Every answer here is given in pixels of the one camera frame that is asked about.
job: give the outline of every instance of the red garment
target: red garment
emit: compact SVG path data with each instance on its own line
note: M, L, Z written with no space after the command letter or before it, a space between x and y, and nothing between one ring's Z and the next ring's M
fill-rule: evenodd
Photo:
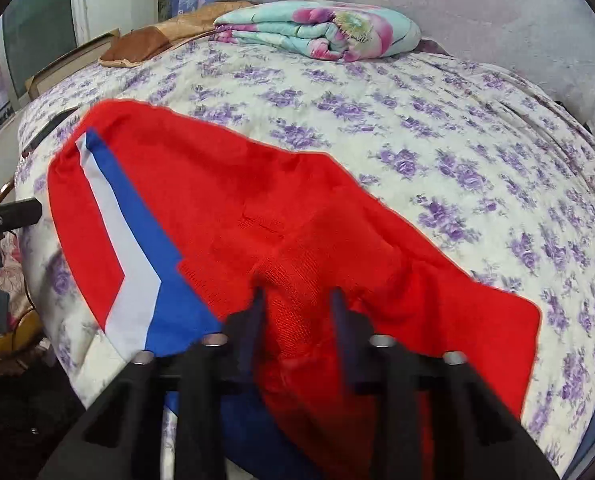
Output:
M473 282L328 155L286 152L129 101L93 108L64 150L92 125L214 314L224 319L249 303L254 285L265 287L257 381L282 430L328 477L368 478L375 421L373 400L343 386L329 312L334 286L409 349L464 352L519 417L538 309Z

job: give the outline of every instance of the silver bolt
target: silver bolt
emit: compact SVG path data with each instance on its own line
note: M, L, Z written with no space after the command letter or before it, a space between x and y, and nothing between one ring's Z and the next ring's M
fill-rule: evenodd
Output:
M148 350L140 350L133 356L131 362L134 365L148 365L154 359L153 352Z
M202 338L202 344L204 346L222 346L228 342L228 337L222 332L215 334L207 334Z
M442 358L447 365L463 365L468 361L462 352L446 352Z
M369 338L369 343L378 348L387 348L394 346L396 341L395 338L385 334L374 334Z

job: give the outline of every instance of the floral bedsheet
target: floral bedsheet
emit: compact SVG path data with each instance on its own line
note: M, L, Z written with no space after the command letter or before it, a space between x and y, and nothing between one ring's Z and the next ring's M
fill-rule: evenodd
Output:
M522 423L565 471L595 406L595 140L538 87L438 54L343 64L197 42L138 68L93 64L42 95L22 119L20 146L59 111L81 108L20 162L17 196L36 196L45 211L20 233L20 248L47 334L85 403L123 363L63 258L46 171L88 107L111 97L328 152L475 280L533 301L543 319ZM168 475L174 424L169 417Z

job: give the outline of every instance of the floral blanket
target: floral blanket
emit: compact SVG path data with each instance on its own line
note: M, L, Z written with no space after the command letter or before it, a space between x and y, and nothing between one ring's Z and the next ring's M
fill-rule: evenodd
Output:
M138 68L91 65L43 94L22 119L21 146L59 111L81 108L20 162L17 197L36 196L45 211L20 249L47 335L87 404L123 363L63 258L46 171L88 107L111 97L330 153L475 280L533 301L543 319L522 424L565 471L595 407L595 140L538 87L438 54L322 63L195 42Z
M277 46L314 59L356 61L413 50L420 27L382 7L339 2L272 2L215 20L215 39Z

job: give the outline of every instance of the white bedsheet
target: white bedsheet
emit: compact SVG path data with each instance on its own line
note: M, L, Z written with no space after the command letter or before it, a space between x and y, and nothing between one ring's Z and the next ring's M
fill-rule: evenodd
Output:
M595 406L595 140L539 88L433 54L343 64L190 43L135 69L89 66L41 96L22 120L21 147L59 111L81 109L18 167L17 197L36 196L45 211L21 233L21 250L47 334L86 404L123 363L63 258L46 171L89 105L111 97L331 153L474 279L533 301L543 322L522 423L565 471Z

